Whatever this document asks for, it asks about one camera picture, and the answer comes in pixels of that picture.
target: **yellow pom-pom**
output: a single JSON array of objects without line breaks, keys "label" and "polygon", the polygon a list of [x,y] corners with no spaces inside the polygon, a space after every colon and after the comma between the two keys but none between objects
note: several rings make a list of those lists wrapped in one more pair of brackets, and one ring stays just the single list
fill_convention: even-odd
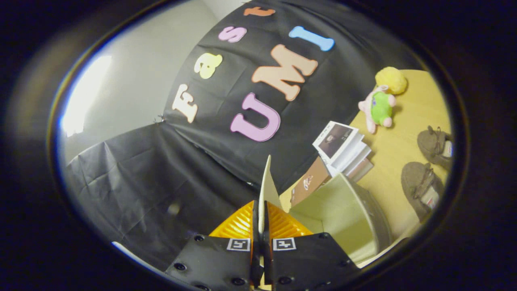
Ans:
[{"label": "yellow pom-pom", "polygon": [[377,86],[388,85],[389,89],[386,93],[394,95],[403,93],[407,87],[407,80],[402,72],[393,67],[386,67],[380,70],[375,75],[375,82]]}]

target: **pink stuffed toy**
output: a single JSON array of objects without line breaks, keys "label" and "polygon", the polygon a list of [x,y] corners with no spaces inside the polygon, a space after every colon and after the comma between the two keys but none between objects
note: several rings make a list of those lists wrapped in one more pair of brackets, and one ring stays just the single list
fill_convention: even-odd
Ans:
[{"label": "pink stuffed toy", "polygon": [[387,90],[387,85],[379,86],[359,102],[359,109],[366,114],[366,127],[371,134],[375,134],[377,125],[391,126],[391,111],[397,102],[393,95],[386,94]]}]

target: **brown slipper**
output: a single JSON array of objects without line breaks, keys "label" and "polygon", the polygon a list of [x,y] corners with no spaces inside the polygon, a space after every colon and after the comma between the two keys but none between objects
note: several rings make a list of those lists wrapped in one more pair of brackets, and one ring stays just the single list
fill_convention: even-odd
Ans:
[{"label": "brown slipper", "polygon": [[401,182],[407,201],[422,222],[443,193],[442,181],[435,175],[431,164],[411,162],[402,168]]},{"label": "brown slipper", "polygon": [[431,126],[418,134],[418,148],[432,164],[437,164],[450,171],[452,168],[452,137],[442,132],[440,127],[433,130]]}]

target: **table surface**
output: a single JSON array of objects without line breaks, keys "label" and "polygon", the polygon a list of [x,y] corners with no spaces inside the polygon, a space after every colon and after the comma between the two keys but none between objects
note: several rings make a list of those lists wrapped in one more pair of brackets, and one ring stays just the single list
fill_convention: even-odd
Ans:
[{"label": "table surface", "polygon": [[[417,136],[431,125],[451,132],[449,113],[445,100],[431,75],[421,70],[401,70],[408,80],[407,90],[397,95],[393,108],[393,125],[377,127],[375,134],[366,128],[364,112],[359,111],[350,126],[364,134],[363,142],[371,149],[368,159],[374,167],[358,184],[368,190],[379,203],[391,228],[393,239],[401,238],[405,231],[419,224],[415,211],[404,196],[401,172],[409,162],[427,163],[417,145]],[[447,171],[439,165],[431,165],[445,183]],[[280,195],[282,206],[291,207],[290,187]]]}]

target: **white wall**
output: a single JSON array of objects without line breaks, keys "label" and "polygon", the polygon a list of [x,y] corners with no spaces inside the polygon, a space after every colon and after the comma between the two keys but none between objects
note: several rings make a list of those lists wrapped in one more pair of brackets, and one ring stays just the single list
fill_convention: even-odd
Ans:
[{"label": "white wall", "polygon": [[203,2],[212,10],[217,20],[221,20],[248,0],[203,0]]},{"label": "white wall", "polygon": [[202,0],[191,0],[147,17],[110,41],[95,56],[112,60],[98,92],[86,94],[92,100],[83,106],[83,132],[64,135],[66,162],[99,142],[153,123],[185,58],[217,22]]}]

